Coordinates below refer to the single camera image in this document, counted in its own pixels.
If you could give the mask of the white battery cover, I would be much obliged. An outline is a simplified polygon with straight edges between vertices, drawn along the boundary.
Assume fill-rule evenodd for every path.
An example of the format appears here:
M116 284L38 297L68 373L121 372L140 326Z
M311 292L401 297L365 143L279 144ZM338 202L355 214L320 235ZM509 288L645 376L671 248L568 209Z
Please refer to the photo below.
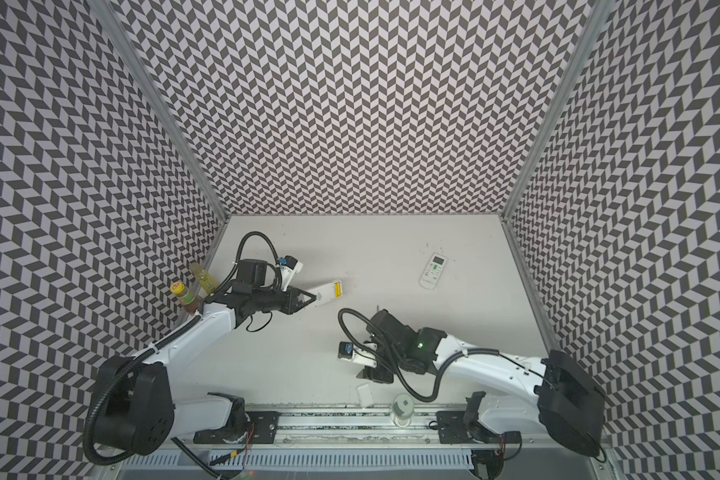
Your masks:
M375 405L372 388L365 383L357 387L359 404L362 408L371 408Z

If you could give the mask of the white air conditioner remote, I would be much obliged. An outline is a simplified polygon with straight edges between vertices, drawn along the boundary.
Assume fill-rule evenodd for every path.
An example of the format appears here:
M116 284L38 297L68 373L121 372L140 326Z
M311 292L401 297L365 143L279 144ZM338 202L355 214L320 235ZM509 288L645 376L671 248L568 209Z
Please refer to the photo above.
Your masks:
M340 298L336 298L334 295L334 288L333 288L333 283L336 281L340 281L340 280L333 280L333 281L321 284L319 286L310 288L308 291L310 293L317 295L316 302L311 304L310 307L322 306L322 305L325 305L325 304L328 304L330 302L340 299L344 294L344 288L343 288L342 296Z

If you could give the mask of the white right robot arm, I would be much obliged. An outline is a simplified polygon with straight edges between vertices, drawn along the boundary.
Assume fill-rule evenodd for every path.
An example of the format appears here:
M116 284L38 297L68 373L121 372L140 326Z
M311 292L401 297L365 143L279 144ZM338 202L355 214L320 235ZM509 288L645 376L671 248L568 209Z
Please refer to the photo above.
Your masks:
M442 330L414 330L387 310L366 317L342 308L337 320L346 336L338 356L361 365L363 380L398 382L422 403L438 399L448 376L479 385L463 416L472 439L545 433L574 453L605 459L605 390L566 352L533 357L478 347Z

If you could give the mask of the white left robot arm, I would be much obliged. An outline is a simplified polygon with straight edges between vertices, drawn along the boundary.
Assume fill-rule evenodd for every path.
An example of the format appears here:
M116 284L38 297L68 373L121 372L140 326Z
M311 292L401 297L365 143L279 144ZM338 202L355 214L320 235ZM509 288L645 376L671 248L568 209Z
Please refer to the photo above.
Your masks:
M83 427L85 457L95 465L117 464L133 455L149 455L168 439L203 431L230 442L243 439L248 428L242 398L210 392L198 400L176 402L173 383L247 318L259 312L291 315L317 299L317 294L296 287L235 287L214 293L167 337L134 356L108 359L97 373Z

